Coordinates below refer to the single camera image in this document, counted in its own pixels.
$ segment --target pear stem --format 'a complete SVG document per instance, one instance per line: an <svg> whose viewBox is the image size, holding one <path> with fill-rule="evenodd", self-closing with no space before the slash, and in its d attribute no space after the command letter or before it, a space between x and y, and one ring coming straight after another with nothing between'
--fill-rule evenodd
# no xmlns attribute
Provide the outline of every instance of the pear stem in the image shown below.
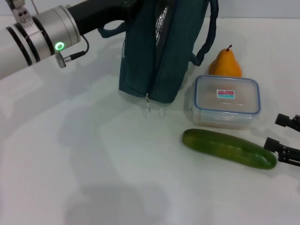
<svg viewBox="0 0 300 225"><path fill-rule="evenodd" d="M233 46L233 45L230 45L230 46L227 48L226 51L229 52L229 49L232 48L232 46Z"/></svg>

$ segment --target label sticker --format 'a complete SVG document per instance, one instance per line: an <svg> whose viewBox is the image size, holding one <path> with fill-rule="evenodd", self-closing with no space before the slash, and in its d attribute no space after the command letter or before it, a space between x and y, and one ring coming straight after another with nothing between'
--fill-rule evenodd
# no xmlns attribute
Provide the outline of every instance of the label sticker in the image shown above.
<svg viewBox="0 0 300 225"><path fill-rule="evenodd" d="M217 90L217 98L235 99L235 93L233 90Z"/></svg>

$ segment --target container lid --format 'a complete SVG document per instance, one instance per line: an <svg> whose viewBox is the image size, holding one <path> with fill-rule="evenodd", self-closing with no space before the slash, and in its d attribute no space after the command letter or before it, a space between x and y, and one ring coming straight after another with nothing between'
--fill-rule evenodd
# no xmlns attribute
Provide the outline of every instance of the container lid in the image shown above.
<svg viewBox="0 0 300 225"><path fill-rule="evenodd" d="M200 110L259 114L258 83L247 78L200 76L195 84L195 106Z"/></svg>

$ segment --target blue lid rim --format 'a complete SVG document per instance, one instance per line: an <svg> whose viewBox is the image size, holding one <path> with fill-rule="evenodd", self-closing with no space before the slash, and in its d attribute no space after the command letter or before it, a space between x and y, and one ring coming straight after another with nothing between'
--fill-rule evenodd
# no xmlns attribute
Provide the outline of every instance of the blue lid rim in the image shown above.
<svg viewBox="0 0 300 225"><path fill-rule="evenodd" d="M200 106L197 105L197 89L198 89L199 79L202 79L204 77L221 77L221 78L229 78L229 79L232 79L232 80L246 80L246 81L254 82L256 87L257 87L258 111L255 112L255 113L248 113L248 112L236 112L236 111L225 111L225 110L218 110L218 109L201 108ZM194 105L199 110L207 110L207 111L213 111L213 112L224 112L224 113L238 113L238 114L247 114L247 115L257 115L261 112L261 95L260 95L259 85L255 80L252 80L252 79L249 79L249 78L235 78L235 77L228 77L228 76L202 75L202 76L197 77L197 79L196 79L195 93L194 93Z"/></svg>

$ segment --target zipper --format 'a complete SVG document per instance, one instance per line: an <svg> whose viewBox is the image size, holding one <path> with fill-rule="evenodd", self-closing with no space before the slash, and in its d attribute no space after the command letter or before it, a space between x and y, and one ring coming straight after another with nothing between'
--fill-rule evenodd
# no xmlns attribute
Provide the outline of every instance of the zipper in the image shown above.
<svg viewBox="0 0 300 225"><path fill-rule="evenodd" d="M148 110L150 112L149 94L148 93L146 93L146 103L147 103Z"/></svg>
<svg viewBox="0 0 300 225"><path fill-rule="evenodd" d="M177 6L178 6L178 0L173 0L173 1L174 1L173 2L174 4L169 5L169 11L173 10L173 11L171 11L172 17L171 17L170 22L169 22L169 24L171 24L171 25L173 24L174 17L175 17L175 14L176 14L176 10L177 10ZM168 39L169 39L172 28L168 28L168 29L169 30L168 30L166 38L165 38L166 41L168 41ZM163 58L165 48L167 46L167 42L166 42L163 46L162 51L161 51L160 62L157 63L158 57L157 57L157 54L156 54L156 52L157 52L156 34L154 35L154 38L155 38L155 53L153 54L154 55L153 73L152 73L152 76L150 78L149 85L148 85L148 88L147 88L147 91L146 91L146 94L145 94L146 102L147 102L147 106L148 106L149 111L150 111L149 98L151 98L151 93L153 91L155 80L156 80L156 77L157 77L157 74L158 74L158 71L159 71L159 68L160 68L160 65L161 65L161 60Z"/></svg>

